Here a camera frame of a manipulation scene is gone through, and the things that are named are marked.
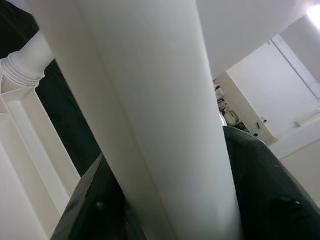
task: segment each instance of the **white ceiling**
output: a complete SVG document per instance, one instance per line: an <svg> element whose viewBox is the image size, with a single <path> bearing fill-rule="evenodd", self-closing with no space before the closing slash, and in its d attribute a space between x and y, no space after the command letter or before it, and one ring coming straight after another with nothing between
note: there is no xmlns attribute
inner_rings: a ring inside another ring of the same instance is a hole
<svg viewBox="0 0 320 240"><path fill-rule="evenodd" d="M198 0L213 78L281 33L319 0Z"/></svg>

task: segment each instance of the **light fixture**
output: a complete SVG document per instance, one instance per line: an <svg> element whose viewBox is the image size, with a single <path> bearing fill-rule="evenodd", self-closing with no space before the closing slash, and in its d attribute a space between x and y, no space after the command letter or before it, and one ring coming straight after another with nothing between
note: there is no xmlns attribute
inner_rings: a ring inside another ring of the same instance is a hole
<svg viewBox="0 0 320 240"><path fill-rule="evenodd" d="M310 7L307 15L311 22L320 30L320 4Z"/></svg>

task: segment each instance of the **white pipe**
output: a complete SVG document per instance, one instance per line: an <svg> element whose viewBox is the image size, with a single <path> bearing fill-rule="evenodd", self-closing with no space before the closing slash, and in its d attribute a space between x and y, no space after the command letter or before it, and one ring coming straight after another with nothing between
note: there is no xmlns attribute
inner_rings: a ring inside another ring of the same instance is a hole
<svg viewBox="0 0 320 240"><path fill-rule="evenodd" d="M239 239L196 1L29 4L148 239Z"/></svg>
<svg viewBox="0 0 320 240"><path fill-rule="evenodd" d="M44 35L38 32L20 51L2 59L0 66L3 73L17 84L35 87L54 59Z"/></svg>

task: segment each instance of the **white pvc pipe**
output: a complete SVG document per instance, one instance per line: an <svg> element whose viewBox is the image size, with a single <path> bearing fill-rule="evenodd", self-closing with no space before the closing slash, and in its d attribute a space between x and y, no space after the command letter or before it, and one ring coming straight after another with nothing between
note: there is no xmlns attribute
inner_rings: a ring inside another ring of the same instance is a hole
<svg viewBox="0 0 320 240"><path fill-rule="evenodd" d="M196 2L29 4L148 239L239 239Z"/></svg>
<svg viewBox="0 0 320 240"><path fill-rule="evenodd" d="M55 59L43 34L38 32L20 50L1 61L3 73L14 82L35 87L45 76L45 69Z"/></svg>

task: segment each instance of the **ceiling light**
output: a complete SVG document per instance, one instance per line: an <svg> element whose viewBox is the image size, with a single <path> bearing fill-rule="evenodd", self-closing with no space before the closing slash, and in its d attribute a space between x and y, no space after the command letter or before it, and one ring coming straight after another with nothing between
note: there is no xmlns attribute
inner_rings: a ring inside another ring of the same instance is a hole
<svg viewBox="0 0 320 240"><path fill-rule="evenodd" d="M307 15L311 22L320 29L320 5L310 7L307 11Z"/></svg>

